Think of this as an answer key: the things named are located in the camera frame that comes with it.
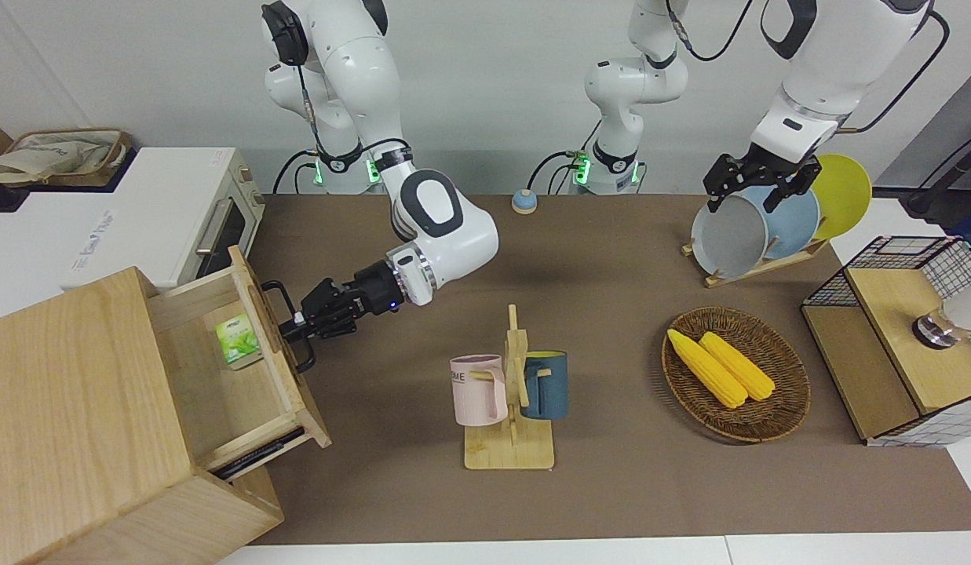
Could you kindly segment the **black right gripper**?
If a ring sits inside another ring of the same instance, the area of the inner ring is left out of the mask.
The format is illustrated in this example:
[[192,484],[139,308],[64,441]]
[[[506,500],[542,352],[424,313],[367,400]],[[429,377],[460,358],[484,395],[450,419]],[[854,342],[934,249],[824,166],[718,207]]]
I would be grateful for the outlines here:
[[374,262],[341,285],[333,279],[321,280],[300,301],[300,312],[281,323],[281,336],[287,343],[312,337],[330,339],[356,332],[356,321],[364,315],[395,312],[399,305],[400,286],[394,271],[387,262]]

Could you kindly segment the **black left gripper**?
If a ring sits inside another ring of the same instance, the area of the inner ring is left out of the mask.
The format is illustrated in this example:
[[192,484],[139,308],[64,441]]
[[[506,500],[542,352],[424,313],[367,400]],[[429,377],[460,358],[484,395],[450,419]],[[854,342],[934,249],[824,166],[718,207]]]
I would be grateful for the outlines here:
[[784,200],[797,195],[796,189],[808,189],[821,171],[816,156],[798,165],[782,159],[758,163],[748,157],[719,156],[705,175],[707,207],[710,213],[718,211],[732,189],[775,185],[764,200],[765,212],[772,213]]

